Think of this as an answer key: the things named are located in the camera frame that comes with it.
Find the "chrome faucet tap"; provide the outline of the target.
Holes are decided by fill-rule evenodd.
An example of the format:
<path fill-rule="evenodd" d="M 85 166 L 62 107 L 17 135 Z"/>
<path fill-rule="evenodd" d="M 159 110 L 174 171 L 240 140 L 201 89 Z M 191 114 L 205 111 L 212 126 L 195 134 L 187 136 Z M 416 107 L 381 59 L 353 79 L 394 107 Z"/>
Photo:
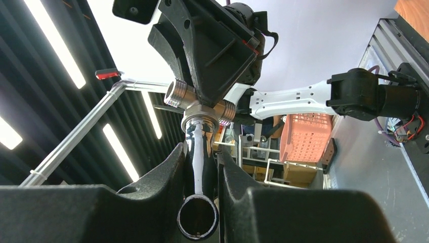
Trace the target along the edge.
<path fill-rule="evenodd" d="M 215 111 L 204 105 L 185 110 L 182 120 L 185 133 L 184 196 L 177 223 L 182 235 L 198 241 L 216 230 L 219 213 L 214 203 L 217 164 L 212 153 L 214 134 L 219 128 Z"/>

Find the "grey threaded tee fitting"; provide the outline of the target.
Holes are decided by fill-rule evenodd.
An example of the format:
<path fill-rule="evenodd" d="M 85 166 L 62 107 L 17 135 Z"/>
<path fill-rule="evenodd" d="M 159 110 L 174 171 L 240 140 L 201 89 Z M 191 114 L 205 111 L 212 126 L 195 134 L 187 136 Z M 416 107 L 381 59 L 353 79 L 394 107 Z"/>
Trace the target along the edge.
<path fill-rule="evenodd" d="M 215 127 L 228 126 L 233 122 L 236 114 L 234 103 L 221 100 L 214 107 L 205 105 L 193 87 L 178 79 L 167 88 L 164 103 L 184 110 L 182 128 L 185 127 L 187 121 L 196 117 L 207 118 L 214 123 Z"/>

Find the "aluminium frame post left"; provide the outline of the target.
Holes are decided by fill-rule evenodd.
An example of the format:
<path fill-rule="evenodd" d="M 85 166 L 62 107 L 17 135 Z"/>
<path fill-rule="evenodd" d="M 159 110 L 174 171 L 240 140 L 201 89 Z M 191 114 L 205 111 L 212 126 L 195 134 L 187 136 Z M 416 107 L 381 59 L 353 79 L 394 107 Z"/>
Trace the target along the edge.
<path fill-rule="evenodd" d="M 78 123 L 78 125 L 34 170 L 30 171 L 30 175 L 19 186 L 26 187 L 42 185 L 124 91 L 164 93 L 166 92 L 167 87 L 168 84 L 136 80 L 120 80 L 115 83 L 112 88 L 107 91 L 106 95 L 97 103 L 97 105 L 82 119 L 82 121 Z"/>

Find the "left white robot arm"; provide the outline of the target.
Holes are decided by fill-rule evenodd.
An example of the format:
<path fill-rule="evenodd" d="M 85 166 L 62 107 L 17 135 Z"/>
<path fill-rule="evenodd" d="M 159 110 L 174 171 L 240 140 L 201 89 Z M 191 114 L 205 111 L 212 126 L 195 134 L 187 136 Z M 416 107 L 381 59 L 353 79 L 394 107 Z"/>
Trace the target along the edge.
<path fill-rule="evenodd" d="M 268 29 L 266 11 L 215 1 L 160 1 L 158 8 L 161 16 L 148 41 L 176 75 L 164 101 L 184 111 L 184 123 L 198 118 L 232 123 L 236 105 L 225 97 L 236 84 L 251 91 L 243 114 L 251 122 L 296 113 L 408 119 L 428 104 L 422 81 L 405 67 L 386 76 L 354 68 L 304 90 L 259 92 L 253 84 L 269 55 L 265 39 L 279 40 Z"/>

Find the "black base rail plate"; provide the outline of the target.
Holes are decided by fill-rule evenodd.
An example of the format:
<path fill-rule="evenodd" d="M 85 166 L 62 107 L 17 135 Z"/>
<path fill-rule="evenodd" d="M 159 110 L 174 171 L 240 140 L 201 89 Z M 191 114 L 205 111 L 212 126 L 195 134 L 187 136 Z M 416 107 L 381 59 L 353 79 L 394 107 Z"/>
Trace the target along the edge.
<path fill-rule="evenodd" d="M 389 98 L 402 113 L 409 113 L 403 123 L 415 136 L 400 145 L 401 151 L 428 202 L 428 41 L 402 17 L 380 19 L 367 50 L 375 52 L 390 78 L 407 81 L 391 83 Z"/>

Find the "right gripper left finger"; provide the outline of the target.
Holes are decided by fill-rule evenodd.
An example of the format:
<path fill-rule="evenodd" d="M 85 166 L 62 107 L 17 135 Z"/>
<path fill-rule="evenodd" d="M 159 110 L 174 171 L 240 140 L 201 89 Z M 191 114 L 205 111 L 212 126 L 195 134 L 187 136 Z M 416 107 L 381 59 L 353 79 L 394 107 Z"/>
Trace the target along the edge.
<path fill-rule="evenodd" d="M 183 144 L 137 182 L 1 187 L 1 242 L 180 242 Z"/>

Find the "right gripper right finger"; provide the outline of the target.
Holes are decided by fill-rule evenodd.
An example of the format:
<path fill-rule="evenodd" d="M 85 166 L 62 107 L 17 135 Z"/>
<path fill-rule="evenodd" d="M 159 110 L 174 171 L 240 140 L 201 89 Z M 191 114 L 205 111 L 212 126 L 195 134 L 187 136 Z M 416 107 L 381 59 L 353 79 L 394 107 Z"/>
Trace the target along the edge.
<path fill-rule="evenodd" d="M 395 242 L 364 192 L 267 187 L 229 152 L 218 152 L 217 161 L 221 242 Z"/>

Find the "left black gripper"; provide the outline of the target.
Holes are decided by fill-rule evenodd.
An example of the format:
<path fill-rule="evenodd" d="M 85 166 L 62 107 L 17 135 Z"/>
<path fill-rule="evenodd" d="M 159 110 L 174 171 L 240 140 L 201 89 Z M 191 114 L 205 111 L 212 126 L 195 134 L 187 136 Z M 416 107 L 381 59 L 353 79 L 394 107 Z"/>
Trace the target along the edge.
<path fill-rule="evenodd" d="M 161 1 L 160 19 L 148 42 L 176 79 L 195 89 L 205 105 L 214 107 L 235 83 L 254 84 L 268 57 L 267 12 L 243 3 L 221 6 L 215 1 Z"/>

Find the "orange perforated basket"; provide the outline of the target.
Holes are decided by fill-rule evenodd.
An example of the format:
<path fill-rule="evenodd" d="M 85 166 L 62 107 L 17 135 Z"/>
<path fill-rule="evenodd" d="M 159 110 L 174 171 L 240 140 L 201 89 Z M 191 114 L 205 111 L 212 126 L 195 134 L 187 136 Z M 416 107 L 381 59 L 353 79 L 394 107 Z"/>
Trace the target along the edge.
<path fill-rule="evenodd" d="M 331 131 L 331 115 L 287 115 L 280 138 L 280 160 L 317 163 L 325 151 Z"/>

